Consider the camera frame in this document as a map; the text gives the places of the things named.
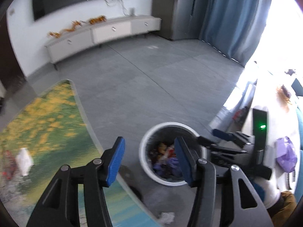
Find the teal cushion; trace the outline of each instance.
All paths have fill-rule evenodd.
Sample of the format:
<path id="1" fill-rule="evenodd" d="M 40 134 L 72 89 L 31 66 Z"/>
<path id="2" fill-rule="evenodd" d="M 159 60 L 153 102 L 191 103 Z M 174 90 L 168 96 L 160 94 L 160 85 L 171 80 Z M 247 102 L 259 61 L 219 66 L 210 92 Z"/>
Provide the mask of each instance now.
<path id="1" fill-rule="evenodd" d="M 301 199 L 303 195 L 303 151 L 300 150 L 300 171 L 299 171 L 299 176 L 298 176 L 298 182 L 297 182 L 297 187 L 294 192 L 294 196 L 296 198 L 297 203 Z"/>
<path id="2" fill-rule="evenodd" d="M 299 122 L 299 133 L 300 133 L 300 144 L 301 144 L 301 150 L 303 150 L 303 113 L 299 108 L 296 109 L 297 111 L 297 117 Z"/>

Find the floor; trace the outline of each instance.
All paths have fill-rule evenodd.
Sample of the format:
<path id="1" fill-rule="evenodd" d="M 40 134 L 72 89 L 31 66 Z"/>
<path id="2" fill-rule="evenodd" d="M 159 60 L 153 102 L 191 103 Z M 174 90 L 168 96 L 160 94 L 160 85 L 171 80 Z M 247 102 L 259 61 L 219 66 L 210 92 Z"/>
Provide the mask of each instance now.
<path id="1" fill-rule="evenodd" d="M 95 47 L 44 66 L 6 100 L 0 129 L 26 104 L 61 79 L 73 80 L 93 130 L 104 148 L 126 139 L 122 164 L 135 175 L 144 203 L 156 216 L 172 211 L 170 226 L 187 225 L 195 190 L 152 181 L 138 159 L 139 143 L 152 126 L 175 121 L 209 135 L 207 124 L 222 107 L 243 67 L 198 40 L 138 36 Z"/>

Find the tv stand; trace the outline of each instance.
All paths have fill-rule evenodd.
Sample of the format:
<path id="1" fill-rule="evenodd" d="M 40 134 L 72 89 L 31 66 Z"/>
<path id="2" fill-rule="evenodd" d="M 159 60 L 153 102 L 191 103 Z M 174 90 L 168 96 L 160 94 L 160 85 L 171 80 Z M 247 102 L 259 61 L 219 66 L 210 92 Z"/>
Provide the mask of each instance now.
<path id="1" fill-rule="evenodd" d="M 83 25 L 74 32 L 54 38 L 46 44 L 51 63 L 54 64 L 95 45 L 133 35 L 158 31 L 161 19 L 152 16 L 125 16 L 108 19 L 95 25 Z"/>

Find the blue curtain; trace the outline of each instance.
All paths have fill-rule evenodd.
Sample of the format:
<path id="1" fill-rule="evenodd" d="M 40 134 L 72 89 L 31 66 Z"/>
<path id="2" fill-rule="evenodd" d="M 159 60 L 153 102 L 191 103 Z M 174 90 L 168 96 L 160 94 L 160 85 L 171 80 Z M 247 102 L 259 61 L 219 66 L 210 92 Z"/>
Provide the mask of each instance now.
<path id="1" fill-rule="evenodd" d="M 272 0 L 209 0 L 203 40 L 245 66 L 260 41 Z"/>

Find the metal screw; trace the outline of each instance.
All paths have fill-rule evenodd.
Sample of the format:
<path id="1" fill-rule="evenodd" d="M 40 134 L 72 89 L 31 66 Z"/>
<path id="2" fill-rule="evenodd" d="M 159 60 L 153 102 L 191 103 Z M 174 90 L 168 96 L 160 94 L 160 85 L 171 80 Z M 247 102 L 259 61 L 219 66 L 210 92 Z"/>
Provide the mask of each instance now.
<path id="1" fill-rule="evenodd" d="M 102 160 L 99 159 L 99 158 L 97 158 L 97 159 L 94 159 L 94 160 L 93 160 L 93 163 L 94 163 L 95 165 L 99 165 L 99 164 L 102 163 Z"/>
<path id="2" fill-rule="evenodd" d="M 240 167 L 237 166 L 237 165 L 232 165 L 232 166 L 231 166 L 231 169 L 232 169 L 233 171 L 238 171 L 238 170 L 240 170 Z"/>
<path id="3" fill-rule="evenodd" d="M 207 163 L 207 161 L 204 160 L 204 159 L 198 159 L 198 162 L 199 162 L 200 164 L 206 164 L 206 163 Z"/>
<path id="4" fill-rule="evenodd" d="M 67 171 L 69 169 L 68 165 L 61 166 L 61 171 Z"/>

